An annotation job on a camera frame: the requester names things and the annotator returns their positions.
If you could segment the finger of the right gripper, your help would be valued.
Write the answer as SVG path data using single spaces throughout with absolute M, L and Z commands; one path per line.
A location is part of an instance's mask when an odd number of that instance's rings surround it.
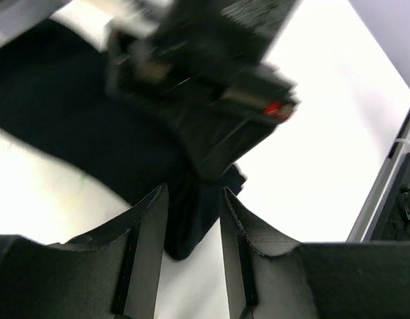
M 177 134 L 197 175 L 217 181 L 241 156 L 281 124 L 279 102 L 255 108 L 223 100 L 187 105 L 177 119 Z

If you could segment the black sock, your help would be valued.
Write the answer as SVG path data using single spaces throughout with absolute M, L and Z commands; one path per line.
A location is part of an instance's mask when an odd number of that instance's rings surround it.
M 46 20 L 0 49 L 0 128 L 95 177 L 136 204 L 167 184 L 164 248 L 186 259 L 219 218 L 220 190 L 241 192 L 230 167 L 200 181 L 172 135 L 104 91 L 106 57 L 70 29 Z

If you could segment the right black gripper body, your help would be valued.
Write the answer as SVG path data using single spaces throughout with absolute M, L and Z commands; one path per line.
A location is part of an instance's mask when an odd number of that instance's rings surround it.
M 294 113 L 293 85 L 262 59 L 294 1 L 129 1 L 110 23 L 110 94 L 201 106 L 276 125 Z

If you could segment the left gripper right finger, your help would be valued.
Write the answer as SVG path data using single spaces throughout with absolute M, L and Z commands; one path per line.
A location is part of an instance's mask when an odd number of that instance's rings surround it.
M 410 243 L 301 243 L 227 188 L 220 223 L 231 318 L 410 318 Z

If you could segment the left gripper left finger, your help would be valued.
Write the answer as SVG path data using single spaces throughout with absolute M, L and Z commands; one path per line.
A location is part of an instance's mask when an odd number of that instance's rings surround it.
M 0 235 L 0 318 L 153 318 L 167 204 L 161 185 L 65 244 Z

